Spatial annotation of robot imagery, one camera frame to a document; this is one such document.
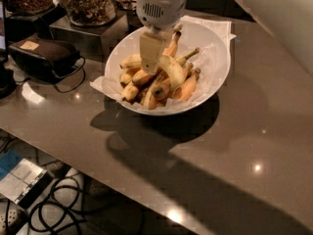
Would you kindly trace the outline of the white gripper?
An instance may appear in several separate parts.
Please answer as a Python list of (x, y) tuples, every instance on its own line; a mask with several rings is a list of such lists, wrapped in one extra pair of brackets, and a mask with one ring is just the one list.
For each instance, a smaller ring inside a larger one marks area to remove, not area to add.
[(171, 40), (171, 32), (184, 14), (187, 0), (137, 0), (136, 13), (145, 27), (140, 35), (141, 67), (156, 74), (158, 62)]

